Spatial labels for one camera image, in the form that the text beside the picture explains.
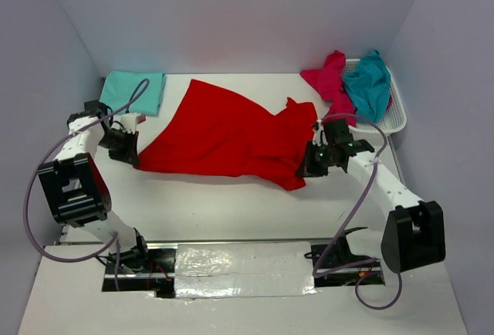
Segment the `mint green t shirt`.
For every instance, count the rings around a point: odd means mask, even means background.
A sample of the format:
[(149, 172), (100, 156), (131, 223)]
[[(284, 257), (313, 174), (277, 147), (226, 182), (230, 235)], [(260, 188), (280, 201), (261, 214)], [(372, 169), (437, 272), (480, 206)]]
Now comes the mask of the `mint green t shirt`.
[(112, 109), (118, 109), (133, 100), (142, 90), (139, 84), (149, 80), (147, 89), (130, 105), (130, 113), (142, 113), (149, 117), (157, 117), (163, 100), (166, 75), (164, 73), (132, 73), (113, 70), (106, 77), (100, 102)]

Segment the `red t shirt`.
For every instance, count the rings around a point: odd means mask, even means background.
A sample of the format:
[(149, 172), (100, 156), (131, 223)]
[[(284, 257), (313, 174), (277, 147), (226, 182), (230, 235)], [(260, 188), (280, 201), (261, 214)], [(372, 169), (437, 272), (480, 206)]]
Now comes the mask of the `red t shirt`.
[(311, 102), (286, 99), (277, 114), (248, 98), (192, 80), (171, 122), (138, 155), (140, 171), (205, 176), (255, 176), (286, 191), (306, 184), (296, 175), (313, 138)]

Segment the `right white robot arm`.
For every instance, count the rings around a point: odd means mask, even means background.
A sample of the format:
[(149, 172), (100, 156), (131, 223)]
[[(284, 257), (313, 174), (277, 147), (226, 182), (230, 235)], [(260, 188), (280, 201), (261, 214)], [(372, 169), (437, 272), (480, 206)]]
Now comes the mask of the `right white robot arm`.
[(381, 255), (392, 272), (399, 274), (445, 260), (445, 227), (441, 206), (436, 201), (423, 201), (406, 188), (380, 162), (379, 156), (383, 150), (376, 151), (365, 140), (333, 145), (306, 143), (298, 175), (304, 178), (322, 177), (329, 174), (329, 168), (339, 167), (364, 187), (350, 214), (314, 264), (314, 277), (337, 271), (337, 268), (321, 271), (320, 267), (368, 195), (387, 218), (381, 238)]

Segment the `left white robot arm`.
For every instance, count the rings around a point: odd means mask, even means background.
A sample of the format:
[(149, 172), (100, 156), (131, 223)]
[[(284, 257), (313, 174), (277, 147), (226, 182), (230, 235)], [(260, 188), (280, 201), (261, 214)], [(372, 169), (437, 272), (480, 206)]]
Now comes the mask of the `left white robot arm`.
[(125, 113), (113, 127), (101, 113), (73, 114), (68, 119), (70, 139), (37, 171), (55, 222), (110, 244), (111, 260), (124, 272), (147, 269), (151, 252), (142, 234), (113, 210), (109, 188), (94, 158), (103, 147), (110, 159), (137, 166), (137, 126), (144, 121), (143, 114)]

